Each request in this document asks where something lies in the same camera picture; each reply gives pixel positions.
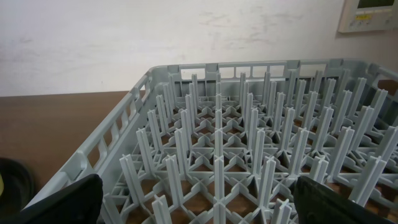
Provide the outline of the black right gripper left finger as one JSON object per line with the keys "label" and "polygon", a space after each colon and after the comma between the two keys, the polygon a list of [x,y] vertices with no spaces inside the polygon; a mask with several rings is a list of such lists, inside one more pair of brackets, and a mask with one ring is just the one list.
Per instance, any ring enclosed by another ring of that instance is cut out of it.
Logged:
{"label": "black right gripper left finger", "polygon": [[15,215],[1,224],[96,224],[103,199],[103,181],[90,174]]}

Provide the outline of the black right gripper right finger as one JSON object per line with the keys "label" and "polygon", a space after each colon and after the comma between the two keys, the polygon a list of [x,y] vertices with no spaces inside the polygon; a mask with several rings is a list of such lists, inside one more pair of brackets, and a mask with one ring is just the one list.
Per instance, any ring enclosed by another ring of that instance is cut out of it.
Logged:
{"label": "black right gripper right finger", "polygon": [[300,176],[297,179],[293,195],[300,224],[383,224],[391,222],[306,176]]}

